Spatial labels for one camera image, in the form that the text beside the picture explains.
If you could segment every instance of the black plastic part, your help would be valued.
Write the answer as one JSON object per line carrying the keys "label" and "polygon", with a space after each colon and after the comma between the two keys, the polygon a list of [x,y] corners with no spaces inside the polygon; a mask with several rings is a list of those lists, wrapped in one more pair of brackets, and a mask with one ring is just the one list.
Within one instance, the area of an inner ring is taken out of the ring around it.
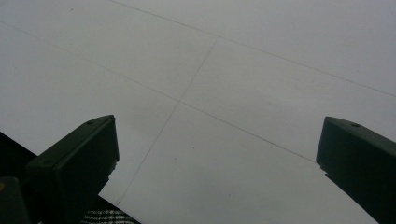
{"label": "black plastic part", "polygon": [[30,223],[20,182],[15,177],[0,177],[0,214],[0,223]]}
{"label": "black plastic part", "polygon": [[115,118],[90,120],[26,166],[53,223],[75,224],[97,199],[120,159]]}
{"label": "black plastic part", "polygon": [[324,121],[317,163],[379,223],[396,223],[396,143],[343,119]]}

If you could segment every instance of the plaid cloth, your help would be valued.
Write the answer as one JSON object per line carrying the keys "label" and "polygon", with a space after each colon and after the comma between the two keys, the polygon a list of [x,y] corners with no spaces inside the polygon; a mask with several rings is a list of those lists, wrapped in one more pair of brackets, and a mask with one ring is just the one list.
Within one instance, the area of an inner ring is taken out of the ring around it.
{"label": "plaid cloth", "polygon": [[140,224],[120,210],[89,211],[82,224]]}

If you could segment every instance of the black and white checkered pattern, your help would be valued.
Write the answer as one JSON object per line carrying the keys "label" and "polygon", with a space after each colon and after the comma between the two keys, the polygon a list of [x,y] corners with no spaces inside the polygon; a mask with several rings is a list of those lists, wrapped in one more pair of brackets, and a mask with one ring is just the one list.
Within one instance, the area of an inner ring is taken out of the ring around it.
{"label": "black and white checkered pattern", "polygon": [[82,224],[139,224],[133,218],[117,210],[89,211]]}

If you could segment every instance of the thin gray line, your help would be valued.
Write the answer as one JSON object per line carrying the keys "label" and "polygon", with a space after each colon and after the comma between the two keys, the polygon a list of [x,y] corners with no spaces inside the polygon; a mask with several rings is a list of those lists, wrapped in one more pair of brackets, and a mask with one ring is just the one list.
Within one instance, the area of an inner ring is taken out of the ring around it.
{"label": "thin gray line", "polygon": [[140,11],[140,12],[149,14],[149,15],[154,16],[154,17],[161,18],[161,19],[166,20],[166,21],[171,21],[171,22],[177,23],[177,24],[179,24],[179,25],[189,27],[189,28],[191,28],[191,29],[194,29],[194,30],[203,32],[203,33],[208,34],[208,35],[218,36],[218,35],[214,35],[214,34],[208,32],[208,31],[198,29],[198,28],[196,28],[196,27],[190,26],[190,25],[188,25],[188,24],[181,23],[181,22],[179,22],[179,21],[173,21],[173,20],[171,20],[171,19],[168,19],[168,18],[159,16],[159,15],[153,14],[153,13],[151,13],[151,12],[148,12],[148,11],[145,11],[145,10],[142,10],[142,9],[139,9],[139,8],[137,8],[137,7],[131,7],[131,6],[125,5],[125,4],[123,4],[123,3],[116,2],[116,1],[114,1],[114,0],[108,0],[108,1],[109,1],[109,2],[112,2],[112,3],[115,3],[115,4],[118,4],[118,5],[121,5],[121,6],[124,6],[124,7],[128,7],[128,8],[134,9],[134,10],[136,10],[136,11]]}
{"label": "thin gray line", "polygon": [[26,35],[29,35],[29,36],[31,36],[31,37],[33,37],[33,38],[39,40],[39,41],[42,41],[42,42],[44,42],[44,43],[46,43],[46,44],[48,44],[48,45],[50,45],[50,46],[52,46],[52,47],[54,47],[54,48],[56,48],[56,49],[59,49],[59,50],[64,51],[64,52],[66,52],[66,53],[68,53],[68,54],[71,54],[71,55],[73,55],[73,56],[75,56],[75,57],[77,57],[77,58],[79,58],[79,59],[81,59],[81,60],[83,60],[83,61],[86,61],[87,63],[91,63],[91,64],[94,64],[94,65],[96,65],[96,66],[98,66],[98,67],[100,67],[100,68],[102,68],[102,69],[105,69],[105,70],[107,70],[108,72],[113,73],[114,75],[117,75],[117,76],[119,76],[119,77],[123,77],[123,78],[125,78],[125,79],[128,79],[129,81],[132,81],[132,82],[134,82],[135,84],[138,84],[138,85],[143,86],[143,87],[145,87],[145,88],[148,88],[148,89],[150,89],[150,90],[152,90],[152,91],[155,91],[155,92],[159,93],[159,94],[162,95],[162,96],[165,96],[165,97],[170,98],[170,99],[172,99],[172,100],[178,101],[177,99],[175,99],[175,98],[173,98],[173,97],[171,97],[171,96],[169,96],[169,95],[166,95],[166,94],[163,93],[163,92],[157,91],[157,90],[151,88],[150,86],[147,86],[147,85],[145,85],[145,84],[143,84],[143,83],[140,83],[140,82],[138,82],[138,81],[136,81],[136,80],[133,80],[133,79],[131,79],[130,77],[127,77],[127,76],[125,76],[125,75],[123,75],[123,74],[121,74],[121,73],[118,73],[118,72],[113,71],[113,70],[111,70],[111,69],[109,69],[109,68],[107,68],[107,67],[104,67],[104,66],[102,66],[102,65],[99,64],[99,63],[96,63],[96,62],[93,62],[93,61],[91,61],[91,60],[89,60],[89,59],[86,59],[86,58],[84,58],[84,57],[81,57],[81,56],[75,54],[75,53],[72,52],[72,51],[69,51],[69,50],[64,49],[64,48],[61,48],[61,47],[59,47],[59,46],[57,46],[57,45],[54,45],[54,44],[52,44],[51,42],[49,42],[49,41],[47,41],[47,40],[45,40],[45,39],[42,39],[42,38],[40,38],[40,37],[38,37],[38,36],[32,35],[32,34],[30,34],[30,33],[27,33],[27,32],[25,32],[25,31],[23,31],[23,30],[21,30],[21,29],[15,27],[15,26],[13,26],[13,25],[7,24],[7,23],[5,23],[5,22],[3,22],[3,21],[0,21],[0,23],[3,23],[3,24],[6,25],[6,26],[9,26],[9,27],[11,27],[11,28],[13,28],[13,29],[15,29],[15,30],[17,30],[17,31],[20,31],[20,32],[22,32],[22,33],[24,33],[24,34],[26,34]]}
{"label": "thin gray line", "polygon": [[278,145],[278,144],[276,144],[276,143],[274,143],[274,142],[271,142],[271,141],[269,141],[269,140],[266,140],[266,139],[264,139],[264,138],[258,136],[257,134],[254,134],[254,133],[248,132],[248,131],[246,131],[246,130],[244,130],[244,129],[242,129],[242,128],[239,128],[239,127],[237,127],[237,126],[235,126],[235,125],[233,125],[233,124],[231,124],[231,123],[229,123],[229,122],[227,122],[227,121],[224,121],[224,120],[219,119],[219,118],[217,118],[217,117],[215,117],[215,116],[213,116],[213,115],[210,115],[210,114],[206,113],[205,111],[202,111],[202,110],[200,110],[200,109],[198,109],[198,108],[196,108],[196,107],[194,107],[194,106],[192,106],[192,105],[188,105],[188,104],[183,103],[183,102],[180,102],[180,103],[183,104],[183,105],[186,105],[186,106],[188,106],[188,107],[191,107],[192,109],[195,109],[195,110],[197,110],[197,111],[199,111],[199,112],[201,112],[201,113],[204,113],[204,114],[206,114],[206,115],[212,117],[213,119],[217,119],[217,120],[219,120],[219,121],[221,121],[221,122],[223,122],[223,123],[226,123],[226,124],[228,124],[228,125],[230,125],[230,126],[236,128],[236,129],[238,129],[238,130],[240,130],[240,131],[242,131],[242,132],[244,132],[244,133],[251,134],[251,135],[253,135],[254,137],[260,138],[261,140],[263,140],[263,141],[265,141],[265,142],[267,142],[267,143],[269,143],[269,144],[271,144],[271,145],[274,145],[274,146],[276,146],[276,147],[280,147],[280,148],[282,148],[283,150],[285,150],[285,151],[287,151],[287,152],[289,152],[289,153],[291,153],[291,154],[294,154],[294,155],[296,155],[296,156],[298,156],[298,157],[301,157],[301,158],[303,158],[303,159],[305,159],[305,160],[307,160],[307,161],[311,161],[311,162],[313,162],[314,164],[316,164],[315,161],[310,160],[310,159],[308,159],[307,157],[304,157],[304,156],[302,156],[302,155],[299,155],[299,154],[297,154],[297,153],[295,153],[295,152],[293,152],[293,151],[291,151],[291,150],[288,150],[288,149],[286,149],[286,148],[284,148],[284,147],[282,147],[282,146],[280,146],[280,145]]}
{"label": "thin gray line", "polygon": [[132,176],[132,179],[131,179],[131,181],[130,181],[129,184],[128,184],[128,188],[124,191],[124,193],[122,194],[121,198],[120,198],[119,201],[117,202],[117,205],[116,205],[116,206],[118,206],[118,205],[122,202],[122,200],[124,199],[126,193],[127,193],[128,190],[129,190],[129,187],[131,187],[132,182],[134,181],[134,178],[136,177],[137,173],[139,172],[140,168],[142,167],[143,163],[145,162],[146,158],[148,157],[150,151],[154,148],[155,144],[157,143],[157,140],[158,140],[158,138],[160,137],[161,133],[163,132],[163,129],[165,129],[166,124],[167,124],[168,121],[172,118],[172,115],[174,114],[174,112],[175,112],[175,110],[176,110],[178,104],[180,104],[180,102],[177,102],[177,104],[175,105],[175,107],[174,107],[174,109],[172,110],[172,113],[170,114],[169,118],[166,120],[165,124],[164,124],[163,127],[161,128],[160,133],[158,133],[158,135],[157,135],[157,137],[155,138],[154,142],[152,143],[150,149],[149,149],[148,152],[146,153],[145,158],[140,162],[139,167],[137,167],[137,170],[134,172],[134,175]]}
{"label": "thin gray line", "polygon": [[324,74],[324,75],[327,75],[327,76],[336,77],[336,78],[342,79],[342,80],[344,80],[344,81],[347,81],[347,82],[353,83],[353,84],[355,84],[355,85],[358,85],[358,86],[362,86],[362,87],[368,88],[368,89],[370,89],[370,90],[372,90],[372,91],[378,91],[378,92],[384,93],[384,94],[386,94],[386,95],[389,95],[389,96],[396,97],[396,95],[393,95],[393,94],[391,94],[391,93],[388,93],[388,92],[385,92],[385,91],[381,91],[381,90],[377,90],[377,89],[375,89],[375,88],[373,88],[373,87],[369,87],[369,86],[366,86],[366,85],[360,84],[360,83],[358,83],[358,82],[355,82],[355,81],[349,80],[349,79],[347,79],[347,78],[344,78],[344,77],[339,77],[339,76],[337,76],[337,75],[334,75],[334,74],[331,74],[331,73],[328,73],[328,72],[325,72],[325,71],[319,70],[319,69],[317,69],[317,68],[311,67],[311,66],[309,66],[309,65],[306,65],[306,64],[303,64],[303,63],[298,63],[298,62],[295,62],[295,61],[293,61],[293,60],[290,60],[290,59],[287,59],[287,58],[281,57],[281,56],[279,56],[279,55],[276,55],[276,54],[274,54],[274,53],[271,53],[271,52],[268,52],[268,51],[265,51],[265,50],[262,50],[262,49],[256,49],[256,48],[254,48],[254,47],[251,47],[251,46],[249,46],[249,45],[246,45],[246,44],[243,44],[243,43],[237,42],[237,41],[235,41],[235,40],[232,40],[232,39],[230,39],[230,38],[227,38],[227,37],[224,37],[224,36],[221,36],[221,35],[220,35],[220,36],[219,36],[219,38],[222,38],[222,39],[228,40],[228,41],[230,41],[230,42],[233,42],[233,43],[235,43],[235,44],[238,44],[238,45],[242,45],[242,46],[244,46],[244,47],[246,47],[246,48],[254,49],[254,50],[257,50],[257,51],[259,51],[259,52],[262,52],[262,53],[269,54],[269,55],[271,55],[271,56],[277,57],[277,58],[279,58],[279,59],[285,60],[285,61],[287,61],[287,62],[290,62],[290,63],[295,63],[295,64],[298,64],[298,65],[300,65],[300,66],[303,66],[303,67],[306,67],[306,68],[309,68],[309,69],[315,70],[315,71],[317,71],[317,72],[320,72],[320,73],[322,73],[322,74]]}
{"label": "thin gray line", "polygon": [[192,77],[189,85],[187,86],[186,90],[184,90],[183,94],[180,97],[180,100],[183,99],[183,96],[186,94],[187,90],[189,89],[189,86],[192,84],[192,82],[195,80],[195,77],[199,74],[199,72],[201,71],[201,68],[204,66],[204,64],[207,61],[207,58],[209,58],[210,53],[212,52],[213,48],[216,46],[216,44],[218,43],[219,37],[216,38],[215,42],[213,43],[212,47],[210,48],[209,52],[206,54],[204,61],[201,63],[201,65],[199,66],[197,72],[195,73],[195,75]]}

